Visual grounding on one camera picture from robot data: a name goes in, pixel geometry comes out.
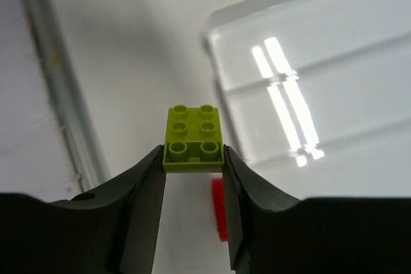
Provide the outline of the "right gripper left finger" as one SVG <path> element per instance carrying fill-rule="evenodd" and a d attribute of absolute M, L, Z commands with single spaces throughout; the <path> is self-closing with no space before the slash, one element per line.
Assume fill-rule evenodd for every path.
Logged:
<path fill-rule="evenodd" d="M 151 273 L 164 148 L 71 200 L 1 195 L 2 273 Z"/>

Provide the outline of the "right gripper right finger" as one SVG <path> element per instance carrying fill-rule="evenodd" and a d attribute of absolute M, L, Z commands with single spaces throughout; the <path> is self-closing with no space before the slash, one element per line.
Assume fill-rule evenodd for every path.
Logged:
<path fill-rule="evenodd" d="M 299 200 L 224 148 L 229 257 L 236 273 L 409 273 L 408 198 Z"/>

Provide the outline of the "green lego brick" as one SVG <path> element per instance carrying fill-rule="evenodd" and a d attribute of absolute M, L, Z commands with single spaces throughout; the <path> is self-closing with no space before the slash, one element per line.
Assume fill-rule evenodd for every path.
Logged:
<path fill-rule="evenodd" d="M 162 167 L 166 173 L 220 173 L 223 141 L 219 111 L 211 105 L 168 110 Z"/>

